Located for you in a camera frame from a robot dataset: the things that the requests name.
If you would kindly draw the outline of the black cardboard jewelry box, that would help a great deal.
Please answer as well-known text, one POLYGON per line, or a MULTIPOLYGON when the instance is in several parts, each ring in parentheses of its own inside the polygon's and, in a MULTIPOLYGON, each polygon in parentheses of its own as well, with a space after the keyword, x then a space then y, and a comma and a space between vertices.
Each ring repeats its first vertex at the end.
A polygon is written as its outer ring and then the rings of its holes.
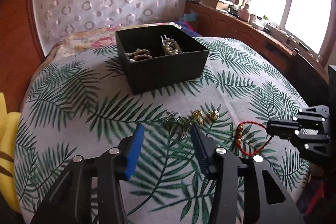
POLYGON ((173 25, 146 26, 117 31, 118 59, 133 94, 193 80, 201 76, 209 50, 195 38, 173 25), (182 53, 167 55, 162 39, 172 38, 182 53), (127 53, 148 50, 151 58, 130 61, 127 53))

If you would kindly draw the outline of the gold flower earring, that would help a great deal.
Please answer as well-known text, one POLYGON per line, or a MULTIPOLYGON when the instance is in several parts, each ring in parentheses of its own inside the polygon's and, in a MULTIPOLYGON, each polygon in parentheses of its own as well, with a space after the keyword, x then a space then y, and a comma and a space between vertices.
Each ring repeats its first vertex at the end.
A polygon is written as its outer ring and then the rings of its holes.
POLYGON ((209 111, 207 116, 211 121, 214 122, 219 118, 220 114, 219 114, 218 110, 211 110, 211 111, 209 111))

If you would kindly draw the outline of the palm leaf print bedsheet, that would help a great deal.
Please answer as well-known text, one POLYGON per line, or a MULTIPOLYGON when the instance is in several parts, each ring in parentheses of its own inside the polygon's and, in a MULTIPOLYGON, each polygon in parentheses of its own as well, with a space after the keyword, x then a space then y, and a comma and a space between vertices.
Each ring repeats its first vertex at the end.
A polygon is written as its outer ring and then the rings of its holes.
POLYGON ((190 138, 165 125, 170 113, 218 110, 202 132, 234 150, 245 122, 242 148, 261 155, 297 200, 309 163, 288 141, 267 142, 270 119, 290 119, 306 103, 282 74, 256 51, 229 38, 199 38, 209 49, 204 71, 190 80, 141 95, 131 93, 108 46, 56 60, 42 69, 27 94, 15 144, 15 186, 26 223, 66 164, 96 157, 131 135, 138 123, 145 140, 132 178, 121 184, 129 223, 206 223, 215 183, 199 170, 190 138))

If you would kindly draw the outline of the yellow plush toy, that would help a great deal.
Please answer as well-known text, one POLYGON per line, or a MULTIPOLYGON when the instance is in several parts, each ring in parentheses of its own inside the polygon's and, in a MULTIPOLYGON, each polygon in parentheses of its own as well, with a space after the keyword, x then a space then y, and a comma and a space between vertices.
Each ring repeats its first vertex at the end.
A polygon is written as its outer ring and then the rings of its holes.
POLYGON ((7 112, 5 96, 1 93, 1 194, 9 207, 21 214, 14 180, 15 140, 21 113, 7 112))

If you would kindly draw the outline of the pink bottle on cabinet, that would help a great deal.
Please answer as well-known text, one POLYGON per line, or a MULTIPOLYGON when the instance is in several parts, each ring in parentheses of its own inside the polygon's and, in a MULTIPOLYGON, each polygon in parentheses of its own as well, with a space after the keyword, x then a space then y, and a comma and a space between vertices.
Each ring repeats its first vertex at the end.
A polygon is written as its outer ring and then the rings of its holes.
POLYGON ((238 11, 238 17, 245 22, 249 22, 250 12, 248 3, 240 8, 240 10, 238 11))

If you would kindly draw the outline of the wooden sideboard cabinet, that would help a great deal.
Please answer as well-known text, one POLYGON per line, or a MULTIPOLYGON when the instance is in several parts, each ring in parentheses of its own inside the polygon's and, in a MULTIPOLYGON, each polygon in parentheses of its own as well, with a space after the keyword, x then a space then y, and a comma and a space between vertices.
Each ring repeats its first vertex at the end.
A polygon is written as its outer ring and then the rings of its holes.
POLYGON ((197 33, 202 36, 240 40, 266 58, 281 73, 285 73, 292 65, 292 50, 265 32, 256 30, 230 14, 185 2, 185 13, 192 11, 199 14, 197 33))

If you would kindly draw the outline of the cardboard box on cabinet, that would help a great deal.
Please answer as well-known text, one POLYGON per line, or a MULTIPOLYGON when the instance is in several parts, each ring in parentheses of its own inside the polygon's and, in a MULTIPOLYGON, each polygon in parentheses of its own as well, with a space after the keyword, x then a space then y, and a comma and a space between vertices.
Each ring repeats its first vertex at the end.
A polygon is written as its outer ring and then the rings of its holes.
POLYGON ((202 0, 202 5, 216 10, 228 9, 233 3, 226 0, 202 0))

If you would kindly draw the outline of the teal cloth by bed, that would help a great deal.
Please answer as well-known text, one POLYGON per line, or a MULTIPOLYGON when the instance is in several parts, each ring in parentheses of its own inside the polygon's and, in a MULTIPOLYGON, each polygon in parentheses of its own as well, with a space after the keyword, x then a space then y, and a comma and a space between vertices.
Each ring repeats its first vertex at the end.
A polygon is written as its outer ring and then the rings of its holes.
POLYGON ((179 18, 179 21, 182 21, 182 22, 196 22, 198 20, 198 18, 199 18, 199 13, 191 10, 191 12, 183 14, 179 18))

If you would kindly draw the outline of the wooden headboard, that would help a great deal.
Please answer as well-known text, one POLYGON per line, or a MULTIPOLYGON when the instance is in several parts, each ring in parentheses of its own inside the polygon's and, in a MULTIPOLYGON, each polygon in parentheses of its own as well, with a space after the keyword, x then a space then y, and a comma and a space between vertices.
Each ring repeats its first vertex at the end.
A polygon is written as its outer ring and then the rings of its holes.
POLYGON ((1 0, 1 93, 8 112, 21 110, 31 77, 44 60, 33 0, 1 0))

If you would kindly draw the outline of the floral quilt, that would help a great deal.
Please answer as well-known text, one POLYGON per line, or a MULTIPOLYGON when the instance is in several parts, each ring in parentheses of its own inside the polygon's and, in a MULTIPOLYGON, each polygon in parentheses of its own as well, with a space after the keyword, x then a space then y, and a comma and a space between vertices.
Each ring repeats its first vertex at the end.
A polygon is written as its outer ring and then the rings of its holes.
POLYGON ((76 32, 67 38, 54 44, 47 55, 47 57, 59 56, 70 56, 82 51, 104 48, 107 46, 115 46, 116 42, 116 32, 123 30, 131 30, 141 27, 154 27, 154 26, 175 26, 176 28, 182 29, 180 25, 169 22, 169 23, 152 23, 152 24, 141 24, 136 26, 127 27, 104 27, 98 28, 96 30, 90 31, 80 31, 76 32))

